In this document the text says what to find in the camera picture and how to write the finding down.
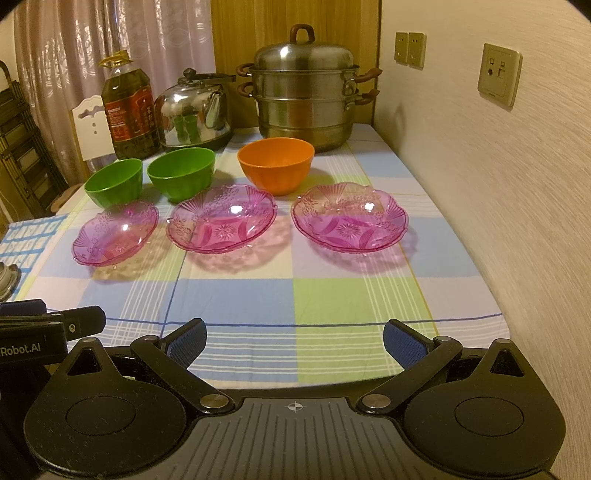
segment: checkered tablecloth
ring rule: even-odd
[[[216,158],[214,183],[248,183],[236,158],[260,138],[237,133]],[[207,347],[190,369],[219,388],[286,387],[362,380],[401,370],[382,346],[383,323],[396,318],[424,335],[488,346],[509,335],[486,284],[461,242],[398,157],[368,125],[341,148],[318,154],[299,193],[340,181],[391,193],[410,216],[398,245],[368,255],[340,254],[308,241],[289,208],[250,247],[187,253],[165,236],[170,205],[144,179],[160,224],[136,256],[112,267],[72,260],[80,227],[100,210],[79,191],[71,210],[21,285],[18,299],[42,298],[60,310],[100,305],[104,345],[165,335],[191,318],[207,324]]]

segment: pot handle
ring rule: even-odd
[[[369,80],[376,79],[382,73],[382,69],[374,67],[373,69],[369,69],[369,71],[364,75],[356,76],[353,81],[355,83],[363,83],[368,82]]]
[[[367,93],[362,93],[361,98],[355,99],[355,105],[367,105],[368,103],[373,102],[378,96],[378,93],[379,90],[376,90],[375,88],[372,88]]]
[[[249,69],[250,67],[254,67],[254,63],[243,63],[236,67],[236,73],[241,77],[252,77],[251,72],[247,72],[245,69]]]
[[[312,25],[308,25],[307,23],[296,23],[290,30],[290,43],[297,43],[297,32],[302,29],[308,32],[308,43],[312,43],[316,39]]]
[[[252,87],[252,82],[241,83],[240,85],[238,85],[238,88],[236,89],[236,91],[238,92],[238,95],[240,95],[240,96],[243,96],[246,98],[251,98],[252,92],[247,92],[245,90],[246,87]]]

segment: wooden cabinet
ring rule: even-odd
[[[379,0],[212,0],[211,9],[218,72],[232,74],[241,63],[253,61],[259,48],[287,41],[296,23],[312,25],[316,40],[350,49],[360,73],[377,66]],[[305,32],[299,34],[305,38]],[[258,125],[255,101],[236,93],[237,85],[245,81],[237,77],[229,89],[230,120],[235,128]],[[359,90],[368,92],[374,87],[375,81],[366,82]],[[355,108],[356,122],[372,122],[373,103]]]

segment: plate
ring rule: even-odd
[[[166,235],[183,250],[221,254],[262,235],[276,215],[269,192],[250,185],[223,185],[179,203],[166,220]]]
[[[72,244],[80,265],[106,267],[133,257],[158,225],[158,209],[137,200],[113,205],[86,222]]]
[[[408,230],[408,215],[390,194],[351,182],[312,187],[291,206],[291,218],[313,242],[345,253],[383,250]]]

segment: textured wall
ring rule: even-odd
[[[427,34],[424,69],[396,31]],[[512,110],[476,90],[484,42],[523,58]],[[554,466],[591,474],[591,24],[566,0],[383,0],[375,128],[466,245],[561,407]]]

